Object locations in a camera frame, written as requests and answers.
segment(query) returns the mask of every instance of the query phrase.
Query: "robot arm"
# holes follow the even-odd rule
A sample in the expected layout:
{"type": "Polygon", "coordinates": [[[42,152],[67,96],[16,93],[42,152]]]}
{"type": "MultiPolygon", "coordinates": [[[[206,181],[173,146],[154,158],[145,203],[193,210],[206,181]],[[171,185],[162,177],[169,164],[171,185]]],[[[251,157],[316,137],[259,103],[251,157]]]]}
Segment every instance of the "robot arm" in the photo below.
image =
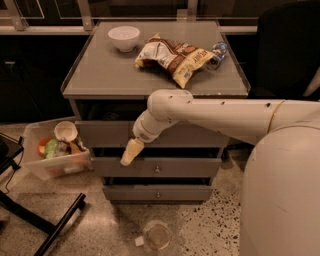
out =
{"type": "Polygon", "coordinates": [[[186,90],[158,90],[150,95],[148,109],[136,120],[136,138],[129,141],[121,164],[129,165],[144,143],[152,142],[163,130],[182,120],[255,145],[272,130],[317,111],[317,102],[195,99],[186,90]]]}

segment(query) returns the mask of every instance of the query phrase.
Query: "chip bag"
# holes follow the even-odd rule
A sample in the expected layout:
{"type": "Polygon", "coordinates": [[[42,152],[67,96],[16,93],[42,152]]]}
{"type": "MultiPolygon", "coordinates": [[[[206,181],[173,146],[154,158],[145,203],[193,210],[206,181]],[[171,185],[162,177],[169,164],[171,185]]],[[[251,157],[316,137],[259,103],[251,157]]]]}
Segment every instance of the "chip bag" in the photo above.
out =
{"type": "Polygon", "coordinates": [[[148,40],[135,60],[137,67],[160,64],[181,87],[185,88],[193,73],[213,57],[214,53],[187,43],[160,38],[148,40]]]}

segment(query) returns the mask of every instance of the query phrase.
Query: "plastic bin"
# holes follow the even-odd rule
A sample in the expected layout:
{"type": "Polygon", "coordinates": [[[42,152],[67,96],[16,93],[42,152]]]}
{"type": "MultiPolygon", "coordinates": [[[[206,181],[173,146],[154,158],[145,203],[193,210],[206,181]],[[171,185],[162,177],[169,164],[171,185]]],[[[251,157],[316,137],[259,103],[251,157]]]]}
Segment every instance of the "plastic bin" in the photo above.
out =
{"type": "Polygon", "coordinates": [[[39,141],[45,137],[55,138],[55,126],[59,122],[66,120],[75,121],[75,118],[61,118],[32,123],[25,128],[23,134],[24,155],[21,165],[42,180],[91,169],[89,150],[51,159],[44,159],[38,154],[37,146],[39,141]]]}

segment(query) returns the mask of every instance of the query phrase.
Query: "speckled floor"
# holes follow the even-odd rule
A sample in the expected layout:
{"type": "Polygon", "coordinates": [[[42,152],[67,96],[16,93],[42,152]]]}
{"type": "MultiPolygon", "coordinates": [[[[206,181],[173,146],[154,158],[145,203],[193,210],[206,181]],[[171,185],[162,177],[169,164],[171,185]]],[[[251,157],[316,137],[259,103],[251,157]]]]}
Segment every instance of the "speckled floor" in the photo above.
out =
{"type": "MultiPolygon", "coordinates": [[[[2,124],[0,132],[18,138],[25,126],[2,124]]],[[[43,181],[23,167],[9,183],[8,195],[54,224],[79,193],[86,195],[86,207],[77,211],[47,255],[232,256],[239,254],[240,190],[247,157],[247,150],[229,151],[211,198],[202,204],[113,205],[92,171],[43,181]],[[170,241],[162,250],[146,239],[155,224],[166,228],[170,241]],[[141,236],[145,242],[136,246],[141,236]]],[[[11,173],[8,169],[0,176],[2,191],[11,173]]],[[[0,256],[33,255],[46,234],[0,208],[0,220],[6,217],[9,221],[0,227],[0,256]]]]}

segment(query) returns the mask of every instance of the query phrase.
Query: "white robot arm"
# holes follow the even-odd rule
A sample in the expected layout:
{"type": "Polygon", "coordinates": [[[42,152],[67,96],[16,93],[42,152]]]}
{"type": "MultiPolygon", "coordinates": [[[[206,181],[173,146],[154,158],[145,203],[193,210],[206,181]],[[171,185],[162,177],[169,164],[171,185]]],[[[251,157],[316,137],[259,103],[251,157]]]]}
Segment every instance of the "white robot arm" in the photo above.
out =
{"type": "Polygon", "coordinates": [[[128,165],[178,121],[255,145],[241,195],[241,256],[320,255],[320,103],[194,99],[159,90],[135,122],[121,163],[128,165]]]}
{"type": "Polygon", "coordinates": [[[255,145],[276,128],[319,113],[318,102],[248,99],[194,99],[186,90],[158,90],[148,99],[148,109],[136,120],[121,159],[129,165],[144,143],[179,121],[188,121],[212,131],[255,145]]]}

